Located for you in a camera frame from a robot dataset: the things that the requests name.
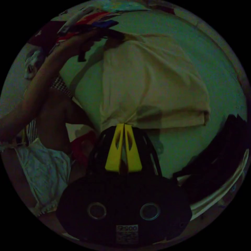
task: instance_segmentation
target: white cloth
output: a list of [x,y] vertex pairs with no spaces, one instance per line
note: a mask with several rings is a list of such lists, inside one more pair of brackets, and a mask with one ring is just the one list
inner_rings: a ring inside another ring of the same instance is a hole
[[204,125],[209,95],[171,36],[127,34],[104,52],[101,131],[118,123],[141,129]]

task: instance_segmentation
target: black border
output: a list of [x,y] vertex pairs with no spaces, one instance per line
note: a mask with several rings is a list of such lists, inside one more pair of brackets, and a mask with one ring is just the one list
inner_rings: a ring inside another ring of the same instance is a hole
[[[27,40],[51,18],[83,1],[68,1],[55,7],[55,1],[11,2],[2,7],[2,85],[18,52]],[[232,47],[250,77],[249,13],[245,1],[235,4],[220,1],[172,1],[201,17],[217,30]],[[81,248],[50,231],[38,222],[23,205],[9,182],[4,168],[1,168],[2,185],[2,245],[28,249]],[[195,237],[171,248],[241,248],[248,246],[250,232],[250,171],[235,199],[211,225]]]

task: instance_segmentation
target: striped fabric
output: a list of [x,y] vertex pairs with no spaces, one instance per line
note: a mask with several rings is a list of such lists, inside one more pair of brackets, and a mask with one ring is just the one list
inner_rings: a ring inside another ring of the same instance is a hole
[[[63,92],[68,97],[72,98],[73,94],[70,92],[66,84],[64,83],[63,79],[60,75],[57,76],[54,83],[51,85],[51,88],[55,88],[61,92]],[[36,120],[32,120],[26,126],[26,135],[28,139],[28,144],[32,143],[37,138],[37,128],[36,128]]]

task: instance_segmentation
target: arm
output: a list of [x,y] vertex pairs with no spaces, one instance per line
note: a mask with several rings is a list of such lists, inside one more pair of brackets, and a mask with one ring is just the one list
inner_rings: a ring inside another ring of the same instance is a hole
[[57,234],[67,233],[57,219],[55,212],[42,214],[38,217],[38,219],[50,230],[56,232]]
[[94,41],[90,40],[97,31],[72,37],[62,43],[56,50],[47,57],[33,80],[31,81],[25,95],[12,112],[0,119],[0,141],[13,139],[29,122],[36,118],[43,105],[49,87],[54,77],[57,76],[67,60],[76,56],[81,51],[88,51]]
[[13,139],[36,118],[44,103],[53,78],[67,61],[62,51],[51,54],[31,81],[24,99],[9,114],[0,119],[0,141]]

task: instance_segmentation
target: white label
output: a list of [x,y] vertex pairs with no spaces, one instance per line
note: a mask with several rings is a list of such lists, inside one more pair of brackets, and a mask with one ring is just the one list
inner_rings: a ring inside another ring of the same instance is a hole
[[138,225],[117,225],[116,242],[118,244],[137,244],[139,242]]

